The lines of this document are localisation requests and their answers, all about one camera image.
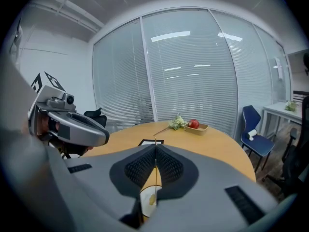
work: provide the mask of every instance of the ceiling light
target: ceiling light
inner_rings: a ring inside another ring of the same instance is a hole
[[[156,41],[160,41],[160,40],[165,40],[165,39],[170,39],[170,38],[175,38],[175,37],[180,37],[180,36],[188,36],[188,35],[190,35],[190,31],[168,33],[168,34],[163,34],[163,35],[160,35],[160,36],[152,37],[151,41],[156,42]]]
[[[234,36],[234,35],[229,35],[229,34],[227,34],[227,33],[218,33],[218,36],[219,37],[226,37],[226,38],[228,38],[228,39],[231,39],[231,40],[233,40],[233,41],[242,41],[242,38],[241,37],[237,37],[237,36]]]
[[[171,70],[176,70],[176,69],[181,69],[181,67],[175,67],[175,68],[164,69],[164,71],[171,71]]]
[[[194,67],[204,67],[204,66],[211,66],[211,64],[200,64],[200,65],[195,65]]]

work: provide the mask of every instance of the floor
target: floor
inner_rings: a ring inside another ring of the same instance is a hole
[[[264,159],[262,159],[262,162],[259,166],[259,169],[256,171],[255,175],[256,175],[256,181],[257,183],[259,183],[260,185],[264,186],[270,193],[272,193],[274,195],[274,197],[280,202],[284,199],[284,195],[280,193],[280,188],[275,185],[273,182],[271,182],[269,179],[266,179],[265,182],[262,181],[262,178],[264,176],[266,176],[267,174],[274,176],[276,178],[280,178],[281,173],[282,173],[282,155],[286,149],[286,146],[290,140],[290,130],[291,128],[296,128],[297,129],[297,139],[294,140],[292,142],[292,144],[296,145],[298,138],[300,136],[300,125],[297,125],[295,123],[290,123],[288,124],[285,128],[281,129],[278,134],[277,137],[275,138],[275,147],[272,150],[272,152],[270,153],[270,156],[268,158],[268,161],[266,163],[266,166],[263,170],[263,164],[264,164],[264,160],[266,159],[266,157]],[[254,154],[253,152],[250,155],[250,160],[252,162],[253,167],[255,168],[258,161],[259,161],[259,156],[257,156],[256,154]]]

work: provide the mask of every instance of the black chair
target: black chair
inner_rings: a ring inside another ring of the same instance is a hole
[[[302,127],[297,146],[290,146],[284,153],[285,161],[282,167],[283,179],[266,175],[267,178],[277,184],[285,196],[298,192],[302,185],[298,178],[309,164],[309,96],[303,100],[302,104]]]
[[[105,115],[101,115],[101,108],[95,111],[86,111],[84,112],[84,115],[92,118],[94,121],[98,122],[102,126],[106,126],[107,117]]]
[[[292,141],[295,140],[296,137],[297,137],[297,129],[296,129],[296,128],[292,128],[292,129],[290,130],[290,141],[289,141],[289,143],[288,143],[288,145],[287,145],[287,147],[286,147],[286,149],[285,149],[285,152],[284,152],[284,154],[283,154],[283,156],[282,156],[282,162],[285,161],[285,159],[286,159],[286,157],[287,157],[287,155],[288,155],[289,150],[292,148],[292,147],[291,147]]]

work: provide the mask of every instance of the wooden tray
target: wooden tray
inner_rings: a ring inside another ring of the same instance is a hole
[[[187,132],[190,132],[190,133],[193,133],[199,136],[203,136],[206,133],[207,128],[208,128],[208,125],[205,125],[205,124],[200,124],[197,129],[190,128],[187,125],[184,126],[184,129]]]

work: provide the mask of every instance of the wooden table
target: wooden table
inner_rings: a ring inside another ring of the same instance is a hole
[[[106,145],[95,147],[84,156],[109,154],[136,147],[142,139],[154,139],[153,135],[167,126],[166,121],[152,122],[118,131],[110,135],[109,142]],[[256,181],[253,166],[245,151],[232,138],[214,128],[208,127],[204,136],[191,134],[184,129],[169,129],[159,133],[156,138],[157,140],[164,140],[165,145],[179,147],[224,161],[252,181]],[[155,172],[153,171],[143,189],[154,184]],[[158,185],[160,184],[161,178],[158,176]]]

